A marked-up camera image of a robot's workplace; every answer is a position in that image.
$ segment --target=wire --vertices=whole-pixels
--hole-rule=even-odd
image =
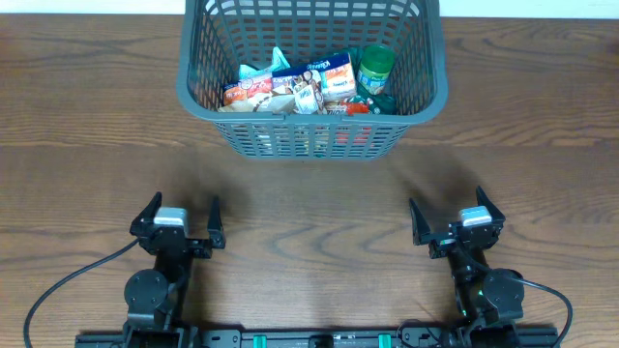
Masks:
[[[406,341],[403,339],[402,335],[401,335],[401,329],[402,329],[402,327],[403,327],[406,323],[410,323],[410,322],[415,322],[415,323],[420,323],[420,324],[422,324],[422,325],[424,326],[424,328],[426,329],[427,333],[428,333],[430,336],[432,336],[432,338],[434,338],[434,340],[436,341],[436,344],[433,344],[433,345],[429,346],[428,348],[432,348],[432,347],[439,348],[439,347],[441,346],[441,343],[440,343],[441,341],[438,339],[438,337],[436,337],[436,335],[435,335],[435,334],[434,334],[434,333],[433,333],[433,332],[429,329],[429,327],[427,326],[427,324],[423,323],[423,322],[422,322],[421,320],[419,320],[419,319],[407,319],[407,320],[404,320],[404,321],[403,321],[403,322],[399,325],[398,329],[396,330],[396,334],[399,336],[399,339],[401,340],[401,342],[402,342],[402,344],[403,344],[403,345],[407,346],[408,348],[418,348],[418,347],[415,347],[414,345],[412,345],[412,344],[410,344],[410,343],[406,342]]]
[[[30,322],[32,321],[32,317],[35,315],[35,312],[37,311],[37,309],[39,308],[39,306],[43,303],[43,301],[45,301],[45,299],[47,299],[49,297],[49,295],[51,295],[54,291],[58,290],[59,287],[63,286],[64,284],[66,284],[69,280],[75,278],[76,276],[79,276],[81,274],[84,274],[92,269],[94,269],[95,267],[98,267],[102,264],[104,264],[107,261],[113,260],[116,257],[124,254],[125,252],[127,252],[129,249],[131,249],[132,247],[134,247],[137,244],[138,240],[135,240],[131,243],[129,243],[127,246],[123,247],[122,249],[114,252],[113,254],[95,262],[92,263],[80,270],[77,270],[73,273],[71,273],[70,275],[65,276],[64,278],[62,278],[62,280],[58,281],[57,283],[55,283],[52,287],[50,287],[49,289],[47,289],[47,291],[45,291],[40,297],[39,299],[32,305],[32,308],[30,308],[30,311],[28,312],[28,315],[26,316],[26,320],[23,323],[23,340],[24,343],[26,344],[26,348],[33,348],[32,347],[32,342],[30,341]]]
[[[468,260],[468,262],[470,262],[473,266],[475,266],[475,268],[477,268],[480,271],[486,272],[486,273],[490,273],[492,272],[492,268],[488,267],[488,266],[484,266],[481,263],[477,262],[477,260],[475,260],[464,248],[464,244],[460,239],[457,239],[457,246],[460,248],[460,251],[462,251],[462,254],[464,255],[464,257]],[[565,304],[566,309],[568,310],[568,319],[565,322],[565,326],[563,327],[563,330],[561,331],[561,333],[559,334],[559,336],[557,337],[557,340],[554,342],[554,344],[552,344],[552,348],[558,348],[559,345],[561,344],[561,342],[563,341],[563,339],[565,338],[565,336],[568,334],[568,331],[570,330],[570,327],[572,326],[572,319],[574,317],[574,309],[572,308],[572,304],[570,303],[570,300],[568,300],[568,298],[561,294],[560,292],[554,290],[551,287],[542,285],[542,284],[538,284],[536,282],[533,281],[529,281],[526,279],[522,279],[519,277],[510,277],[510,276],[503,276],[504,278],[511,280],[511,281],[515,281],[518,282],[520,284],[526,285],[526,286],[530,286],[534,289],[538,289],[538,290],[544,290],[547,293],[550,293],[556,297],[558,297],[559,299],[561,299],[561,301],[563,301],[563,303]]]

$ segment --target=snack bag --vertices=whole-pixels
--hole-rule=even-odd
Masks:
[[[348,98],[343,101],[329,101],[325,103],[325,109],[330,115],[352,116],[356,113],[380,113],[380,109],[375,106],[371,98],[364,99],[360,96]]]
[[[294,96],[274,91],[273,78],[265,73],[225,86],[223,104],[219,112],[289,113],[294,108]]]
[[[279,47],[274,47],[271,66],[260,71],[256,68],[250,67],[249,65],[241,64],[241,66],[239,67],[239,79],[242,80],[246,78],[260,76],[264,73],[278,72],[287,68],[290,68],[290,64],[288,64],[286,57],[283,56],[283,53],[281,52]]]
[[[295,96],[299,113],[324,114],[324,102],[357,95],[350,55],[338,54],[304,66],[273,72],[275,89],[286,88]]]

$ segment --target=basket mesh wall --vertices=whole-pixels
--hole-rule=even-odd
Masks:
[[[263,68],[278,46],[294,66],[349,46],[383,44],[397,60],[390,77],[399,115],[426,108],[435,95],[427,25],[434,0],[197,0],[189,88],[206,109],[223,105],[223,86],[240,64]],[[356,158],[384,155],[408,126],[217,123],[250,157]]]

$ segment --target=green connector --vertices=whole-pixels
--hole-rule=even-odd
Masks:
[[[391,335],[382,333],[378,336],[378,348],[391,348]]]
[[[254,336],[253,348],[267,348],[267,336]]]

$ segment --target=white wall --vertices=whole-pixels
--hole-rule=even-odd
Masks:
[[[444,16],[619,18],[619,0],[441,0]],[[0,0],[0,13],[166,14],[185,0]]]

